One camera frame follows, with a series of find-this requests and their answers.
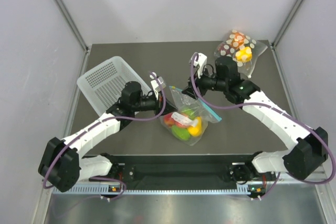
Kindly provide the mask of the green fake pear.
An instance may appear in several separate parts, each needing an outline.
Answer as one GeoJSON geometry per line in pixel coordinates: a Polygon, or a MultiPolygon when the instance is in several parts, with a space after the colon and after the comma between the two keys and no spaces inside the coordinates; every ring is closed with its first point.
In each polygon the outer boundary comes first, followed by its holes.
{"type": "Polygon", "coordinates": [[[194,120],[199,116],[199,112],[195,108],[185,107],[181,110],[181,113],[187,116],[190,120],[194,120]]]}

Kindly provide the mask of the clear blue zip top bag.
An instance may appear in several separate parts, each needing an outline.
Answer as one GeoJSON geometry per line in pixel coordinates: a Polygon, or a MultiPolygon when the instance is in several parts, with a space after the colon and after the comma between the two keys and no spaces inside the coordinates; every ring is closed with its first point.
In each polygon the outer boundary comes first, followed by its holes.
{"type": "MultiPolygon", "coordinates": [[[[182,93],[182,89],[179,89],[175,86],[170,86],[170,91],[171,91],[171,95],[172,98],[174,100],[174,104],[177,107],[177,112],[173,112],[172,114],[172,118],[181,123],[182,125],[185,126],[185,128],[188,128],[189,126],[193,125],[195,126],[196,121],[195,120],[190,120],[187,116],[183,115],[181,113],[181,110],[185,107],[188,108],[195,108],[198,110],[199,112],[199,117],[201,117],[202,119],[202,135],[199,137],[190,137],[190,139],[188,141],[181,141],[189,146],[193,146],[195,145],[197,142],[200,141],[200,139],[202,138],[204,132],[206,131],[208,124],[215,124],[218,123],[222,120],[222,118],[216,113],[214,112],[208,105],[206,105],[203,101],[201,100],[195,100],[185,94],[182,93]]],[[[162,125],[171,132],[171,127],[168,127],[164,124],[163,122],[163,117],[160,117],[160,121],[162,123],[162,125]]]]}

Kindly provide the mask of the yellow fake lemon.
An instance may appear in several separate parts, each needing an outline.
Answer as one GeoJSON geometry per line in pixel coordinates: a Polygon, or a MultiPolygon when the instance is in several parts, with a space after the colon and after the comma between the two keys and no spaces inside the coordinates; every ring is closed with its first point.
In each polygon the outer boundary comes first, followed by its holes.
{"type": "Polygon", "coordinates": [[[201,117],[198,116],[195,119],[195,121],[196,121],[195,126],[191,125],[187,128],[187,130],[192,137],[199,137],[199,136],[202,135],[202,131],[203,131],[202,119],[201,119],[201,117]]]}

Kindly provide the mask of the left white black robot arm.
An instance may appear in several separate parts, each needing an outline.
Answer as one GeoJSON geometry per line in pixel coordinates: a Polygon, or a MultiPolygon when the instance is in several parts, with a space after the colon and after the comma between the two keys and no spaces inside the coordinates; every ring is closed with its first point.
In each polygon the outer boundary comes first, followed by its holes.
{"type": "Polygon", "coordinates": [[[155,117],[176,112],[177,108],[165,96],[159,84],[143,94],[140,83],[127,82],[117,102],[90,125],[79,132],[60,140],[52,138],[45,148],[38,173],[46,183],[64,193],[78,181],[93,177],[114,180],[119,174],[115,159],[109,154],[86,158],[85,155],[107,137],[125,129],[135,115],[152,111],[155,117]]]}

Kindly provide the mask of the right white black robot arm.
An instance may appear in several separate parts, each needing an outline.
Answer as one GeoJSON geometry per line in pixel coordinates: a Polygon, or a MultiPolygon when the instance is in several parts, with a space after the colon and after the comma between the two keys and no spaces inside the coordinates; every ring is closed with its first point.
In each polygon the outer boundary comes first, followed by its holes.
{"type": "Polygon", "coordinates": [[[183,90],[195,99],[202,99],[207,91],[223,93],[232,103],[226,109],[240,108],[259,120],[285,145],[286,150],[259,151],[253,154],[245,166],[245,174],[252,180],[264,173],[287,173],[296,180],[305,182],[327,159],[331,160],[332,172],[326,181],[335,176],[335,159],[328,147],[327,132],[318,127],[312,129],[293,118],[273,103],[260,87],[241,78],[237,64],[231,57],[220,57],[209,74],[207,56],[195,53],[190,59],[191,76],[183,90]]]}

